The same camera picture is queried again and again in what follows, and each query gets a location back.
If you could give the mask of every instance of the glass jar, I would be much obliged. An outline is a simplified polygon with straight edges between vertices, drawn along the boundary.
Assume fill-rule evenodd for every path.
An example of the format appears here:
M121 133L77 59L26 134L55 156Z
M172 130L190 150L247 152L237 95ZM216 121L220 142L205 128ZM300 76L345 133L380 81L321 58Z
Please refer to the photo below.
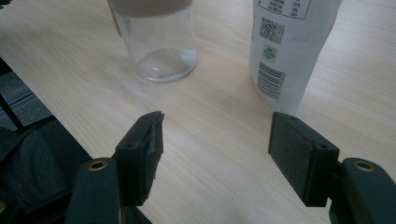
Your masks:
M110 0L110 4L140 77L168 82L194 68L192 0Z

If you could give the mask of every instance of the jar lid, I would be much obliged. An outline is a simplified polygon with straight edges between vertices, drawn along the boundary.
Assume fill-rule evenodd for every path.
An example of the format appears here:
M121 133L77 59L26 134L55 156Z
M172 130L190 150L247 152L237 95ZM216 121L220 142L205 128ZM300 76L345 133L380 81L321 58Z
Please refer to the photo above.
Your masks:
M113 10L124 17L142 18L171 14L187 7L192 0L109 0Z

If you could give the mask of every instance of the gray cloth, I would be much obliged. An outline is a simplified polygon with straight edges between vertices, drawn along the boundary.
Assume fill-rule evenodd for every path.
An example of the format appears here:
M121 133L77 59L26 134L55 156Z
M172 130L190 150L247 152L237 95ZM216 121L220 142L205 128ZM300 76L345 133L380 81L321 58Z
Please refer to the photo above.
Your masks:
M0 129L0 141L10 136L15 134ZM0 194L17 198L20 206L29 210L71 189L78 167L90 159L61 123L53 119L34 129L1 161Z

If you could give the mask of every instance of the light wood surface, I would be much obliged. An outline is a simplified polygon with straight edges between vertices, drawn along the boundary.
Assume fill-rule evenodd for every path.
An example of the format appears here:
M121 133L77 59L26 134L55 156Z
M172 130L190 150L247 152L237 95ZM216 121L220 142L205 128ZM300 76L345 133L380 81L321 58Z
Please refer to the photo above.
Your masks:
M0 56L93 157L161 110L154 223L330 223L267 154L272 112L248 71L252 1L194 0L198 64L167 84L131 72L106 0L14 0ZM297 117L396 179L396 2L344 0Z

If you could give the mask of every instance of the screw hole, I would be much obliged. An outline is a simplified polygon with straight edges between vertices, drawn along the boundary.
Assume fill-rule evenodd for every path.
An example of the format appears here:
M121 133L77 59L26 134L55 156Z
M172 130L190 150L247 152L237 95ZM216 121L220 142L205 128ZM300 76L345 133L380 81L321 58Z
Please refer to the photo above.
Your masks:
M96 161L91 163L90 167L88 168L90 171L98 171L105 169L107 167L107 162L106 161Z
M355 161L353 162L353 164L355 165L356 168L363 170L365 172L374 172L375 171L375 167L365 161Z

